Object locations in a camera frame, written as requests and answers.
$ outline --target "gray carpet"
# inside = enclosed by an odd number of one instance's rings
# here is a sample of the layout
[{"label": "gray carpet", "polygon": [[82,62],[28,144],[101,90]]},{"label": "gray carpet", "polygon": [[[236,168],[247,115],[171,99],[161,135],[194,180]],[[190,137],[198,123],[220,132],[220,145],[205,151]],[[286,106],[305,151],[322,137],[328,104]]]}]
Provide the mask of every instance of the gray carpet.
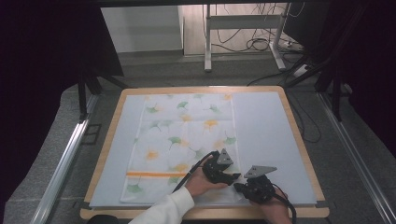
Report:
[{"label": "gray carpet", "polygon": [[[183,58],[168,55],[136,59],[121,54],[120,61],[125,74],[120,80],[139,88],[245,86],[256,78],[278,72],[271,55],[215,57],[211,73],[204,72],[203,57]],[[282,76],[270,77],[254,85],[276,85],[282,78]],[[331,212],[328,218],[298,218],[298,223],[383,223],[320,105],[313,89],[315,80],[315,77],[311,77],[289,89],[289,98]],[[78,149],[72,169],[66,177],[48,223],[86,223],[86,220],[79,217],[79,209],[121,92],[113,84],[102,79],[100,81],[104,90],[92,116],[91,128]],[[379,186],[384,190],[391,204],[396,204],[396,160],[354,112],[347,98],[342,99],[341,116]],[[35,164],[7,203],[4,223],[28,223],[32,219],[77,122],[78,94],[75,86],[64,92],[56,120]],[[183,223],[262,223],[262,221],[206,220]]]}]

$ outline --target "metal rail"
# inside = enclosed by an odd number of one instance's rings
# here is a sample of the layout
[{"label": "metal rail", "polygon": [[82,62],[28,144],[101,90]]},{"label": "metal rail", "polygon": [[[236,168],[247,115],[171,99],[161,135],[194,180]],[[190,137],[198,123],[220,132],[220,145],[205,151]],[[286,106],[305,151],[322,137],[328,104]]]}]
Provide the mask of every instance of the metal rail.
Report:
[{"label": "metal rail", "polygon": [[87,129],[88,123],[90,122],[92,111],[96,105],[98,98],[99,97],[97,95],[91,96],[87,105],[87,118],[85,118],[85,120],[83,120],[81,123],[78,123],[75,130],[73,131],[72,136],[66,146],[66,149],[64,150],[64,154],[62,155],[58,166],[56,167],[55,172],[49,182],[49,185],[44,192],[40,204],[35,210],[35,214],[30,221],[31,224],[45,223],[47,221],[51,208],[54,205],[59,190],[61,189],[62,183],[64,182],[64,178],[67,175],[70,164],[72,163],[76,151],[78,150],[78,146],[81,142],[82,136]]},{"label": "metal rail", "polygon": [[340,140],[343,143],[344,148],[346,149],[347,155],[351,159],[356,171],[361,177],[361,181],[363,182],[364,187],[366,187],[376,208],[378,209],[379,214],[384,219],[384,223],[396,223],[395,213],[393,212],[393,209],[390,206],[387,197],[373,178],[369,168],[361,157],[361,154],[356,149],[356,146],[353,144],[353,141],[349,137],[349,134],[347,133],[347,130],[345,129],[343,123],[339,122],[333,114],[328,96],[326,95],[326,93],[318,93],[318,97],[322,102],[323,107],[325,108],[326,113],[329,116],[329,119],[335,131],[340,137]]}]

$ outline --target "hand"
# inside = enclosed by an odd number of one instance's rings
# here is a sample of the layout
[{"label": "hand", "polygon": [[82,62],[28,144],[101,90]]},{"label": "hand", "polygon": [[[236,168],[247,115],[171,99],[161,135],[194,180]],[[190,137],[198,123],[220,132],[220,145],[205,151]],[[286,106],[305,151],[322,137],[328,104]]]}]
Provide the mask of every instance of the hand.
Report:
[{"label": "hand", "polygon": [[189,180],[185,185],[186,189],[189,191],[192,197],[204,194],[210,189],[224,189],[228,187],[227,184],[218,183],[213,184],[211,183],[205,176],[204,172],[202,171],[202,167],[198,167],[194,173],[190,176]]},{"label": "hand", "polygon": [[[276,188],[276,194],[285,198],[280,189]],[[276,198],[272,198],[269,202],[263,204],[257,204],[250,201],[251,204],[258,206],[260,210],[264,213],[265,219],[267,219],[272,224],[290,224],[289,209]]]}]

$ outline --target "black curtain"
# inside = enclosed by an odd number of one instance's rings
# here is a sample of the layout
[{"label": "black curtain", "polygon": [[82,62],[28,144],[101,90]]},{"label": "black curtain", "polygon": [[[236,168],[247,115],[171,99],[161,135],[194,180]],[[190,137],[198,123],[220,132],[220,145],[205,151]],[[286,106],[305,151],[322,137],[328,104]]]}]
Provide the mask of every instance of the black curtain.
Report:
[{"label": "black curtain", "polygon": [[1,216],[78,76],[122,71],[99,7],[0,2]]},{"label": "black curtain", "polygon": [[371,1],[342,54],[349,102],[396,157],[396,6]]}]

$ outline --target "metal frame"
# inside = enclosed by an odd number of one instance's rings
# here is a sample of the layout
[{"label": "metal frame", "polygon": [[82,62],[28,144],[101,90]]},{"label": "metal frame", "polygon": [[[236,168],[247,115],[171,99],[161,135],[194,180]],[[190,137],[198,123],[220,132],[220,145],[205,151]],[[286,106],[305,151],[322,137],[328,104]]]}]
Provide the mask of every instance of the metal frame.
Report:
[{"label": "metal frame", "polygon": [[274,41],[269,43],[269,46],[278,69],[280,71],[286,70],[277,45],[285,25],[289,6],[290,3],[287,3],[281,15],[211,16],[210,5],[206,5],[205,71],[212,71],[210,31],[227,29],[276,29],[276,37]]},{"label": "metal frame", "polygon": [[322,102],[323,107],[330,119],[330,122],[332,123],[332,126],[340,137],[340,140],[343,143],[344,148],[346,149],[348,157],[352,161],[356,171],[361,177],[361,181],[363,182],[364,187],[366,187],[367,192],[370,194],[376,208],[378,209],[379,214],[384,219],[384,223],[396,223],[395,213],[393,212],[393,209],[390,206],[387,197],[373,178],[369,168],[361,157],[361,154],[354,145],[353,141],[350,139],[349,134],[347,133],[347,130],[345,129],[343,123],[341,121],[338,121],[337,117],[332,112],[331,102],[327,94],[318,93],[318,98]]},{"label": "metal frame", "polygon": [[82,136],[85,133],[88,123],[92,115],[92,111],[98,100],[97,95],[92,95],[87,105],[87,117],[78,123],[72,136],[64,150],[64,154],[56,167],[56,170],[47,186],[46,191],[35,210],[35,214],[30,221],[31,224],[45,223],[50,215],[51,208],[55,203],[56,197],[58,196],[59,190],[61,189],[64,178],[66,177],[67,171],[69,170],[70,164],[78,150],[79,143],[81,142]]}]

